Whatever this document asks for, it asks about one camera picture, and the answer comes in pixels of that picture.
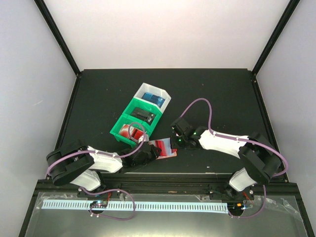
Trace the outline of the tan leather card holder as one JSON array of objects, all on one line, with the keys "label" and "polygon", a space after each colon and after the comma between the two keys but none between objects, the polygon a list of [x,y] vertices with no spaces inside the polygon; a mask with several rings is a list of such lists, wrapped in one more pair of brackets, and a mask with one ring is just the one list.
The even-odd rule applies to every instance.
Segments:
[{"label": "tan leather card holder", "polygon": [[170,142],[170,138],[149,141],[150,145],[154,145],[155,147],[161,149],[161,153],[157,159],[172,158],[177,156],[177,149],[173,149]]}]

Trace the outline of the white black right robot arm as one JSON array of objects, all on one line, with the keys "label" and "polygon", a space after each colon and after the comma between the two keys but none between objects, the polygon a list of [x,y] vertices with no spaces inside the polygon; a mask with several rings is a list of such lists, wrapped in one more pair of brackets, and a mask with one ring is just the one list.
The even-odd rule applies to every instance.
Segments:
[{"label": "white black right robot arm", "polygon": [[211,192],[223,195],[228,200],[238,200],[242,192],[255,185],[267,185],[281,165],[281,158],[268,140],[259,133],[250,136],[210,131],[197,128],[184,118],[177,118],[172,124],[170,145],[173,149],[213,150],[231,155],[240,160],[242,169],[234,172],[229,181]]}]

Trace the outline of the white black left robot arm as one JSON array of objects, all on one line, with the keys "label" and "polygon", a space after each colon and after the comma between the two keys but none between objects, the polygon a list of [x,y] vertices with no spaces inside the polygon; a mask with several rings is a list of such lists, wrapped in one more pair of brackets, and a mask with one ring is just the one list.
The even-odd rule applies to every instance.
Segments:
[{"label": "white black left robot arm", "polygon": [[47,175],[57,187],[74,184],[88,190],[95,197],[101,197],[106,191],[106,185],[101,181],[99,171],[117,173],[122,168],[143,166],[156,160],[160,154],[161,148],[149,142],[118,153],[108,153],[86,146],[78,140],[46,156]]}]

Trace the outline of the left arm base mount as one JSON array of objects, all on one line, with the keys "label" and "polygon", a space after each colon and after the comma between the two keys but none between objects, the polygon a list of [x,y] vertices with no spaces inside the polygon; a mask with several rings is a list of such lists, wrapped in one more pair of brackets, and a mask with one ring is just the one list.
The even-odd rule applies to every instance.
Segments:
[{"label": "left arm base mount", "polygon": [[78,197],[80,198],[117,198],[120,195],[121,183],[114,182],[107,185],[101,184],[98,188],[92,191],[85,191],[81,187],[78,189]]}]

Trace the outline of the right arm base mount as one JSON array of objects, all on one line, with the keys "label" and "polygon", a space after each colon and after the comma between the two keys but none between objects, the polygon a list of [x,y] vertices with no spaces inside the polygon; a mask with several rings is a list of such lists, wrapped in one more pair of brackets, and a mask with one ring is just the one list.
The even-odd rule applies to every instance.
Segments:
[{"label": "right arm base mount", "polygon": [[226,202],[238,202],[246,199],[254,200],[254,192],[251,187],[247,187],[243,191],[236,191],[231,186],[209,185],[209,190],[207,192],[210,199],[214,200]]}]

